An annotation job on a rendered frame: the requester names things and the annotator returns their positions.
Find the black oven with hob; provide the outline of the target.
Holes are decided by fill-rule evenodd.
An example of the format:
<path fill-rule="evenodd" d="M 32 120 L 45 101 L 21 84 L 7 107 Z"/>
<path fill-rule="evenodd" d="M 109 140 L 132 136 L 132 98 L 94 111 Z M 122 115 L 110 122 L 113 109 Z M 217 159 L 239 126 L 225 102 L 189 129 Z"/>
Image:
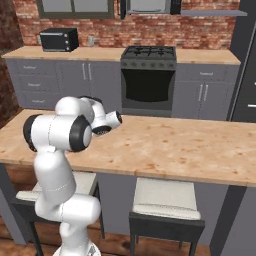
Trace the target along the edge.
<path fill-rule="evenodd" d="M 121 55 L 122 112 L 170 117 L 176 72 L 173 46 L 129 46 Z"/>

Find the grey wall shelf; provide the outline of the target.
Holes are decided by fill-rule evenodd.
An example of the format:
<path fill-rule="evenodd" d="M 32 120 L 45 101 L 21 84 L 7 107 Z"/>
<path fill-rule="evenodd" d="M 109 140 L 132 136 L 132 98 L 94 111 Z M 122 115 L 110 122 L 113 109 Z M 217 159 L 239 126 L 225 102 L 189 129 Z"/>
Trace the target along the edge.
<path fill-rule="evenodd" d="M 241 10 L 182 10 L 182 16 L 234 16 L 246 17 L 248 14 Z"/>

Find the grey cupboard run with drawers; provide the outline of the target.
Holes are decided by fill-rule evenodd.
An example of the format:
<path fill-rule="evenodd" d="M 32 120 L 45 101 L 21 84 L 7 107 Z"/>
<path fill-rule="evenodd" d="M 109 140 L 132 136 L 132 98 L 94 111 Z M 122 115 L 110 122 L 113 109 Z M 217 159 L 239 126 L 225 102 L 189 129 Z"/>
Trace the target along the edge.
<path fill-rule="evenodd" d="M 7 59 L 8 71 L 23 108 L 53 110 L 65 96 L 102 100 L 106 112 L 121 111 L 120 63 L 45 59 Z"/>

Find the dark stool with white cushion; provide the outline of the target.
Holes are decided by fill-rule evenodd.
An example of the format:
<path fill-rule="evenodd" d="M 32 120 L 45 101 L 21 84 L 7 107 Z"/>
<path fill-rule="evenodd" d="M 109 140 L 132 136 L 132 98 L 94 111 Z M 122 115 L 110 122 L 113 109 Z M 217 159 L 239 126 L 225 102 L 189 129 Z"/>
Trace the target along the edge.
<path fill-rule="evenodd" d="M 100 198 L 98 181 L 96 174 L 92 172 L 74 171 L 76 181 L 76 192 L 88 194 Z M 12 199 L 12 204 L 22 218 L 28 223 L 28 230 L 36 248 L 36 256 L 44 256 L 41 243 L 36 231 L 36 222 L 45 222 L 35 213 L 35 202 L 41 192 L 41 187 L 36 184 L 31 191 L 19 191 Z"/>
<path fill-rule="evenodd" d="M 140 236 L 178 241 L 179 248 L 187 242 L 189 256 L 195 256 L 205 221 L 197 209 L 194 184 L 138 177 L 129 227 L 130 256 Z"/>

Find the grey and black microwave oven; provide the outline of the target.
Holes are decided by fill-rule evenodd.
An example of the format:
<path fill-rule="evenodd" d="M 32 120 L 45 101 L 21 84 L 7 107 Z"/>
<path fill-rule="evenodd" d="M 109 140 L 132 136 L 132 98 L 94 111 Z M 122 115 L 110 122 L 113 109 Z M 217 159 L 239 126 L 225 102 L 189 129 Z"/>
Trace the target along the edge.
<path fill-rule="evenodd" d="M 120 0 L 120 17 L 127 14 L 171 14 L 181 13 L 182 0 Z"/>

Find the wooden dining table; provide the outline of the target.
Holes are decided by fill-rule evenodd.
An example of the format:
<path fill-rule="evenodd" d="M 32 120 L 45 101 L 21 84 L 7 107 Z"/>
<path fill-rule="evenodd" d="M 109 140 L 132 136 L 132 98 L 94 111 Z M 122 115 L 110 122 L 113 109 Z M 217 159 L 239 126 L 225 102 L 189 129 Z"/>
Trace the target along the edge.
<path fill-rule="evenodd" d="M 67 158 L 75 170 L 226 184 L 210 243 L 220 256 L 246 189 L 256 187 L 256 123 L 125 116 Z"/>

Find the black toaster oven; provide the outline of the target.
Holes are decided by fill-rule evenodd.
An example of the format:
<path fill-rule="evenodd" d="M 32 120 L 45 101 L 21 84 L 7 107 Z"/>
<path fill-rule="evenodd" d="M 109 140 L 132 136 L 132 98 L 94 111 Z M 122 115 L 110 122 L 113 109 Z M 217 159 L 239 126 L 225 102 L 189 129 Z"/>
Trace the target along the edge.
<path fill-rule="evenodd" d="M 76 28 L 49 28 L 40 32 L 45 52 L 72 52 L 79 47 Z"/>

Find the dark grey fridge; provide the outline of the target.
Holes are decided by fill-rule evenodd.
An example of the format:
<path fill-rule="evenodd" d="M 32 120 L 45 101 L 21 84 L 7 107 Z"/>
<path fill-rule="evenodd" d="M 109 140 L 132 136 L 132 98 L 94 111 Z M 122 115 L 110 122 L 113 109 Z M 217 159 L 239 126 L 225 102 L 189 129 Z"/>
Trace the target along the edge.
<path fill-rule="evenodd" d="M 241 62 L 229 108 L 233 122 L 256 123 L 256 0 L 241 0 L 230 50 Z"/>

